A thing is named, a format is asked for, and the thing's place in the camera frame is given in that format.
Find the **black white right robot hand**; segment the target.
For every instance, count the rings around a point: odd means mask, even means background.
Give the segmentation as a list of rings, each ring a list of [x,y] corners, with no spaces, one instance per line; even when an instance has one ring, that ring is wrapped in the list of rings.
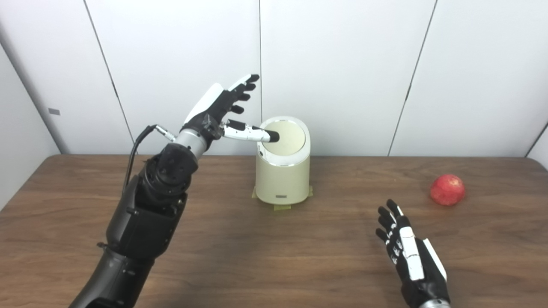
[[[430,240],[415,236],[409,218],[388,199],[378,207],[381,228],[375,234],[385,244],[410,308],[450,308],[447,273]]]

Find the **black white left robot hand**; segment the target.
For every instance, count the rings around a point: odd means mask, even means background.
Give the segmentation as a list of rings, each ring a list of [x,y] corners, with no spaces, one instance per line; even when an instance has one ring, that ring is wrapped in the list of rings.
[[[243,107],[236,103],[250,99],[249,92],[256,88],[260,76],[247,74],[235,82],[229,89],[215,83],[200,98],[185,119],[182,130],[193,130],[198,138],[205,142],[209,150],[214,140],[230,138],[250,142],[279,142],[280,134],[241,121],[223,120],[228,113],[242,114]]]

